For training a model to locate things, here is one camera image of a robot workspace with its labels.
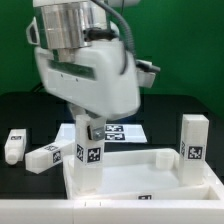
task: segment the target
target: metal cylinder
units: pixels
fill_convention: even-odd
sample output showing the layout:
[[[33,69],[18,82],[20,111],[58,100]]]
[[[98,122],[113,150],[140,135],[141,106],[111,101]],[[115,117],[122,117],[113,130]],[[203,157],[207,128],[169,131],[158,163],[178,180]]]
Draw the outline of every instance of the metal cylinder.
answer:
[[[107,28],[104,10],[88,1],[36,8],[36,18],[45,49],[74,49],[87,47],[84,30],[92,27]]]

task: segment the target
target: white paper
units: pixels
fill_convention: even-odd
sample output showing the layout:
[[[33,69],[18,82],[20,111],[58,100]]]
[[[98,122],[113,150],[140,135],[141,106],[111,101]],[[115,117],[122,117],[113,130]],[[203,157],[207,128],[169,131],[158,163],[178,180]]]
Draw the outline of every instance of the white paper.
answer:
[[[75,140],[74,124],[61,124],[55,141],[62,139]],[[105,142],[147,143],[147,139],[141,125],[107,124]]]

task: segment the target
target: rectangular white block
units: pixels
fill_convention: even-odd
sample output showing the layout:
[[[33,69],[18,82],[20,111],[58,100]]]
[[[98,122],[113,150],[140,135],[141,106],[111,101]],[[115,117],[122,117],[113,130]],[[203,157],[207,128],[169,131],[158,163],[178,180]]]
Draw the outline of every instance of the rectangular white block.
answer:
[[[61,140],[26,154],[26,170],[39,174],[74,154],[74,141]]]
[[[203,184],[209,121],[203,115],[183,115],[179,180],[181,185]]]
[[[80,192],[95,191],[102,183],[104,140],[89,139],[90,119],[88,115],[76,117],[74,179]]]
[[[23,161],[26,148],[26,129],[13,129],[5,144],[5,160],[8,164],[14,165]]]

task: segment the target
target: green wall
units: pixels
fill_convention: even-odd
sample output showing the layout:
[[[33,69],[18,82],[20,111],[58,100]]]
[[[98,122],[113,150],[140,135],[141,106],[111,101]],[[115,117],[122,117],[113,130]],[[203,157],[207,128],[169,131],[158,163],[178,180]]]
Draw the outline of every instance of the green wall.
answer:
[[[142,0],[125,9],[138,57],[162,68],[145,93],[197,97],[224,118],[224,1]],[[0,7],[0,94],[29,91],[39,82],[25,29],[32,0],[7,0]]]

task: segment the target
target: black table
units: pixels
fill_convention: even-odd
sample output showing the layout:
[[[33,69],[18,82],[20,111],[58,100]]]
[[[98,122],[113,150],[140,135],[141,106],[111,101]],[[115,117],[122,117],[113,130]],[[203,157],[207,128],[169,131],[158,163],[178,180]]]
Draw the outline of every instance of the black table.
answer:
[[[183,114],[203,114],[210,120],[206,161],[224,182],[224,121],[193,97],[142,95],[136,115],[112,123],[142,124],[147,144],[106,143],[105,151],[170,147],[179,151]],[[62,164],[39,175],[25,170],[25,161],[9,166],[4,145],[11,129],[27,129],[26,151],[54,141],[61,123],[72,123],[67,103],[46,93],[0,96],[0,199],[66,198]]]

